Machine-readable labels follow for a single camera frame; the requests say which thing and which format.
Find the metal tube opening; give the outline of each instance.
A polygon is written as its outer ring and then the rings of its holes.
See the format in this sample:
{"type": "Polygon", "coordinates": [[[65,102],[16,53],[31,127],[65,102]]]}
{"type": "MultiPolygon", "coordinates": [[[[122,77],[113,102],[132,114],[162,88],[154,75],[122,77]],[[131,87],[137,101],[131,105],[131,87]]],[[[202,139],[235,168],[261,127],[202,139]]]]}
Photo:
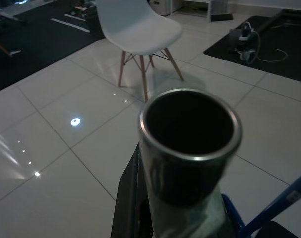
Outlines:
{"type": "Polygon", "coordinates": [[[157,142],[189,155],[219,151],[234,133],[227,108],[196,91],[176,91],[158,98],[149,106],[145,119],[157,142]]]}

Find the white chair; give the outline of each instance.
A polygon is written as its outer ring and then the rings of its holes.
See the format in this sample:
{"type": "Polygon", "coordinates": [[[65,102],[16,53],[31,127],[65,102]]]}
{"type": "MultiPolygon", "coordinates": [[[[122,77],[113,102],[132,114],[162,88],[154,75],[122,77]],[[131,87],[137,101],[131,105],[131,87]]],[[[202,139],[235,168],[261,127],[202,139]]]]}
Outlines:
{"type": "Polygon", "coordinates": [[[170,60],[179,78],[183,80],[180,70],[172,58],[168,46],[182,35],[179,23],[156,14],[146,0],[96,0],[100,24],[105,37],[114,45],[122,49],[120,77],[124,65],[136,55],[140,57],[143,90],[145,100],[148,100],[146,71],[149,64],[153,64],[154,53],[162,52],[170,60]],[[145,67],[144,56],[149,56],[149,63],[145,67]]]}

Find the wooden chair leg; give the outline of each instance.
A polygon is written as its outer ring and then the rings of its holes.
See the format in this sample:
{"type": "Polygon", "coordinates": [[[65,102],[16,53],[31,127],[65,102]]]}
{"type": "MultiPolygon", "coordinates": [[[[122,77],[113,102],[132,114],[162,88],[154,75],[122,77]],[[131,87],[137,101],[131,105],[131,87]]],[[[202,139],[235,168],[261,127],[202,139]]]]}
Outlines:
{"type": "Polygon", "coordinates": [[[152,61],[152,55],[149,55],[149,60],[150,60],[150,64],[151,66],[154,68],[155,65],[154,65],[154,62],[152,61]]]}
{"type": "Polygon", "coordinates": [[[122,51],[121,62],[120,62],[120,78],[119,78],[118,87],[121,86],[121,78],[122,78],[122,73],[124,71],[125,57],[126,57],[126,51],[122,51]]]}
{"type": "Polygon", "coordinates": [[[182,76],[182,74],[181,74],[181,72],[180,72],[180,70],[179,70],[179,68],[178,68],[178,66],[177,66],[177,64],[176,64],[176,62],[175,62],[175,60],[174,60],[174,58],[172,58],[172,55],[170,54],[170,51],[168,50],[168,48],[165,48],[164,50],[165,50],[165,52],[166,52],[168,58],[170,59],[170,61],[171,61],[172,65],[173,65],[173,67],[175,68],[175,70],[176,70],[176,72],[177,72],[179,78],[180,78],[182,81],[184,81],[184,78],[183,78],[183,76],[182,76]]]}
{"type": "Polygon", "coordinates": [[[0,49],[6,54],[8,55],[10,58],[12,58],[13,56],[0,44],[0,49]]]}
{"type": "Polygon", "coordinates": [[[148,93],[147,93],[147,81],[146,81],[144,56],[140,56],[140,67],[141,67],[141,74],[142,74],[142,84],[143,84],[144,94],[145,94],[145,101],[147,102],[148,93]]]}

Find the white tile floor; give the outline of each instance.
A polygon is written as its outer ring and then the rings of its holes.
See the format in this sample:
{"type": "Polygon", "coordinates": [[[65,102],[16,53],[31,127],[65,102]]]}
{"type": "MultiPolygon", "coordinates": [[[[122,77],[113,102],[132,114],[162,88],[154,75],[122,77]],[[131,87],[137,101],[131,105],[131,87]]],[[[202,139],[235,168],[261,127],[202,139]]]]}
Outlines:
{"type": "MultiPolygon", "coordinates": [[[[184,26],[170,49],[185,83],[223,98],[243,122],[220,185],[248,222],[301,174],[301,83],[202,53],[246,15],[170,18],[184,26]]],[[[101,40],[0,92],[0,238],[110,236],[143,105],[133,62],[116,86],[119,61],[120,49],[101,40]]],[[[154,63],[150,95],[182,85],[169,62],[154,63]]],[[[275,220],[301,238],[301,201],[275,220]]]]}

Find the chair seat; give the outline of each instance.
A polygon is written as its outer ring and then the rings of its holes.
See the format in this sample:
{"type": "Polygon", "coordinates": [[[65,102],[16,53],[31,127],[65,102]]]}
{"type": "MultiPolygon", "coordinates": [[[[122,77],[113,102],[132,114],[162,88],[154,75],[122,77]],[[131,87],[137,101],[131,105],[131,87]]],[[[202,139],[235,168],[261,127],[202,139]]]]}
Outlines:
{"type": "Polygon", "coordinates": [[[182,35],[179,23],[153,14],[118,32],[105,32],[106,38],[123,51],[150,55],[176,41],[182,35]]]}

